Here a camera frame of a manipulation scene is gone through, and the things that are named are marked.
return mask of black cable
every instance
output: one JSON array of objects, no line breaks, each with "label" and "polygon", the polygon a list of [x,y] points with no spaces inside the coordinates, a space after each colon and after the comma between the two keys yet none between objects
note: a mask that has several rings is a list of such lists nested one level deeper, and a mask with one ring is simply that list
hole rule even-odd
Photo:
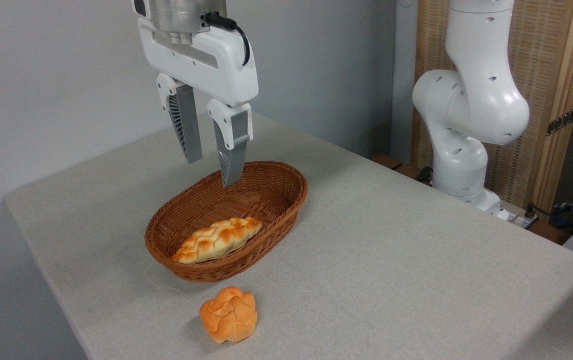
[{"label": "black cable", "polygon": [[244,62],[242,63],[242,66],[245,66],[251,57],[251,46],[249,46],[249,39],[247,39],[245,32],[240,28],[240,26],[236,24],[235,29],[240,33],[242,41],[244,41]]},{"label": "black cable", "polygon": [[545,215],[551,219],[554,219],[555,221],[559,221],[560,223],[565,223],[568,225],[572,225],[573,226],[573,221],[569,221],[567,219],[563,219],[563,218],[559,218],[558,216],[554,215],[554,214],[550,214],[549,212],[546,212],[545,210],[542,210],[541,208],[533,205],[533,203],[529,203],[529,207],[532,207],[535,210],[538,210],[538,212],[540,212],[542,215]]},{"label": "black cable", "polygon": [[531,227],[537,223],[538,221],[540,221],[540,218],[534,218],[533,221],[531,221],[527,226],[524,227],[524,230],[529,230],[531,229]]},{"label": "black cable", "polygon": [[245,32],[240,28],[240,26],[238,26],[238,23],[230,18],[220,16],[218,13],[205,14],[204,21],[212,27],[229,30],[230,32],[237,31],[240,33],[242,41],[244,42],[244,62],[242,63],[242,66],[246,66],[251,57],[251,46],[249,45],[249,39],[247,39]]},{"label": "black cable", "polygon": [[431,166],[424,166],[422,170],[419,171],[419,174],[414,178],[418,182],[430,182],[433,178],[433,168]]}]

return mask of electrical cable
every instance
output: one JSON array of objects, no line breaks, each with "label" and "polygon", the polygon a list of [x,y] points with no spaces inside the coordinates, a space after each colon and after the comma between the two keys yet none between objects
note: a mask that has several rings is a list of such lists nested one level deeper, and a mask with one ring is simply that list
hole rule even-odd
[{"label": "electrical cable", "polygon": [[205,14],[204,22],[212,27],[229,30],[230,32],[237,31],[240,33],[242,41],[244,42],[244,62],[242,63],[242,66],[246,66],[251,57],[251,46],[249,45],[249,39],[247,39],[245,32],[240,28],[240,26],[238,26],[238,23],[230,18],[220,16],[217,12]]},{"label": "electrical cable", "polygon": [[551,213],[549,213],[549,212],[546,212],[545,210],[542,210],[541,208],[539,208],[539,207],[533,205],[533,203],[529,203],[529,207],[531,207],[531,208],[533,208],[533,209],[535,209],[535,210],[538,210],[538,212],[540,212],[542,215],[545,215],[545,216],[547,216],[547,217],[549,217],[549,218],[551,218],[551,219],[554,219],[555,221],[558,221],[558,222],[560,222],[560,223],[565,223],[565,224],[568,224],[568,225],[572,225],[572,226],[573,226],[573,221],[569,221],[569,220],[567,220],[567,219],[563,219],[563,218],[560,218],[560,217],[558,217],[558,216],[556,216],[556,215],[554,215],[554,214],[551,214]]}]

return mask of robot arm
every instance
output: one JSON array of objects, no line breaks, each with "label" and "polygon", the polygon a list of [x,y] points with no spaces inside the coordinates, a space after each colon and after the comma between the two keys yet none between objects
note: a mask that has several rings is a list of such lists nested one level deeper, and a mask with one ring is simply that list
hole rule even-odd
[{"label": "robot arm", "polygon": [[431,70],[417,80],[413,104],[433,146],[433,187],[493,215],[500,199],[484,189],[487,153],[524,132],[529,106],[509,68],[513,0],[451,0],[446,51],[458,72]]},{"label": "robot arm", "polygon": [[162,109],[170,114],[186,160],[202,158],[193,89],[208,103],[224,186],[240,178],[253,139],[250,100],[258,95],[253,50],[230,19],[225,0],[133,0],[147,61],[161,74]]}]

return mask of bread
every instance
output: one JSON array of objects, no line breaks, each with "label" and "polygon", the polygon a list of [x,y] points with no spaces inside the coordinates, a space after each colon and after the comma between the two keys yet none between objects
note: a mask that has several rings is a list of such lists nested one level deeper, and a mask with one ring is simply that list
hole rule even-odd
[{"label": "bread", "polygon": [[200,319],[214,342],[240,342],[252,335],[258,322],[255,298],[235,286],[225,287],[200,307]]},{"label": "bread", "polygon": [[261,227],[262,223],[252,217],[216,221],[207,228],[196,230],[170,259],[195,264],[221,258],[246,244]]}]

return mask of wicker basket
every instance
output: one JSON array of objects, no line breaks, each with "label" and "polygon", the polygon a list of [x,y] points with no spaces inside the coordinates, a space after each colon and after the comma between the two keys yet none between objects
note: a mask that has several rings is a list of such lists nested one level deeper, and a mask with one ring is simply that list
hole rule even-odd
[{"label": "wicker basket", "polygon": [[[277,161],[247,162],[240,180],[223,187],[220,171],[170,199],[151,218],[144,234],[149,253],[185,280],[211,283],[231,278],[262,259],[296,222],[307,197],[307,180]],[[261,230],[241,248],[200,264],[180,264],[171,256],[195,230],[231,217],[253,217]]]}]

